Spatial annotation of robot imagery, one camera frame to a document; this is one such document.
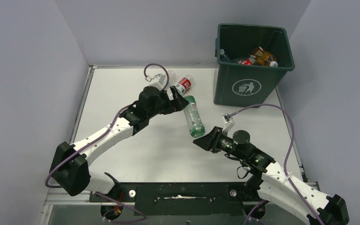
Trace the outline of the white blue label bottle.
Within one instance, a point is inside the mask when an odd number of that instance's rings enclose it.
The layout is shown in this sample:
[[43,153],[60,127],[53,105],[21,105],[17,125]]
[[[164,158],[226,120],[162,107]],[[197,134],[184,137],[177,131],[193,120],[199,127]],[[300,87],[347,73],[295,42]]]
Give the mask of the white blue label bottle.
[[178,76],[177,74],[173,71],[173,70],[167,70],[168,74],[169,74],[169,86],[173,86],[176,84],[177,80],[178,80]]

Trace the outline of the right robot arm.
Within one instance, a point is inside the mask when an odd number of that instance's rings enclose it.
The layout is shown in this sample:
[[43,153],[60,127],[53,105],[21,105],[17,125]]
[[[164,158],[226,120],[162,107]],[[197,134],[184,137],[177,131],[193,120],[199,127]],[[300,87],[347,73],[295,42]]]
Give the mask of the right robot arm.
[[350,218],[345,200],[339,195],[329,196],[292,174],[250,142],[245,130],[228,137],[222,128],[214,127],[207,135],[193,140],[205,151],[223,151],[249,169],[252,177],[246,182],[245,194],[271,202],[291,213],[307,225],[346,225]]

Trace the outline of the green label tea bottle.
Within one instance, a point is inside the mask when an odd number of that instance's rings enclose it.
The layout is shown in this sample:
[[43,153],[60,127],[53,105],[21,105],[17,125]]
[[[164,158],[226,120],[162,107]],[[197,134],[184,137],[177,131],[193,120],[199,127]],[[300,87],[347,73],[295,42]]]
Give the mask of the green label tea bottle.
[[205,135],[205,126],[200,118],[196,100],[193,96],[185,96],[184,98],[189,102],[187,107],[183,110],[189,133],[193,138],[202,137]]

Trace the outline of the blue label water bottle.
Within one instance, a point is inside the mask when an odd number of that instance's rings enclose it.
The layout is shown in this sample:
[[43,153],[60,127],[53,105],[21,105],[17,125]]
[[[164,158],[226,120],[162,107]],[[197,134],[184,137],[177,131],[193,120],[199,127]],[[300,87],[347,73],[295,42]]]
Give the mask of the blue label water bottle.
[[221,61],[227,62],[230,60],[230,58],[228,57],[228,55],[225,53],[224,49],[219,49],[219,55],[220,55],[220,59]]

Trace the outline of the red gold label bottle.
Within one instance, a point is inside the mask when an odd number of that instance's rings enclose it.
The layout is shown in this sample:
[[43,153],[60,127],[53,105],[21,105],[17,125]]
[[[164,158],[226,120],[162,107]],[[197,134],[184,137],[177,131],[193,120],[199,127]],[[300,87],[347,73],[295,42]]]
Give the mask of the red gold label bottle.
[[264,50],[262,47],[255,48],[251,55],[254,56],[255,61],[261,66],[278,67],[276,56]]

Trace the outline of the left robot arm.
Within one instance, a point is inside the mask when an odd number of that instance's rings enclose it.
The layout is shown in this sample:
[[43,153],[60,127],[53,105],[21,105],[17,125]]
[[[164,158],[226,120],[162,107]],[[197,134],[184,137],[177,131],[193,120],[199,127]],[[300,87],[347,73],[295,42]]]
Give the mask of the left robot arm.
[[109,175],[91,172],[89,166],[119,142],[130,138],[148,126],[156,115],[183,111],[189,102],[174,87],[168,91],[147,86],[138,100],[120,109],[113,121],[93,135],[56,148],[48,178],[53,178],[70,196],[82,191],[109,193],[115,181]]

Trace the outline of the red label water bottle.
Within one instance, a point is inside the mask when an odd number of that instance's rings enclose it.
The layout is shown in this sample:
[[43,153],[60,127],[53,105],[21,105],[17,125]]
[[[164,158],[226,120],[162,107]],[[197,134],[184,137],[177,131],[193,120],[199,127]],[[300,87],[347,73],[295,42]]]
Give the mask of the red label water bottle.
[[177,91],[184,95],[194,84],[194,78],[191,75],[186,75],[175,84]]

